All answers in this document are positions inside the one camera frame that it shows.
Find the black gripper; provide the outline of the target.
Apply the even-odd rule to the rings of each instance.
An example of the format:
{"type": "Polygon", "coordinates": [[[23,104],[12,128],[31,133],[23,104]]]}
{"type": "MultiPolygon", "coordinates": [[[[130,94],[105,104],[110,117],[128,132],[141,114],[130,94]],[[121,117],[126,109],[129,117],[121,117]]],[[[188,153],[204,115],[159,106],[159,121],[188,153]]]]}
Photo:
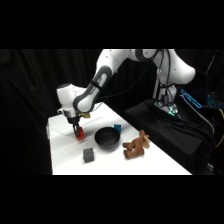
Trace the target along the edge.
{"type": "Polygon", "coordinates": [[[81,118],[80,115],[75,116],[73,118],[68,118],[68,122],[73,125],[75,135],[77,135],[79,133],[78,127],[79,127],[80,132],[83,132],[82,126],[79,126],[80,118],[81,118]]]}

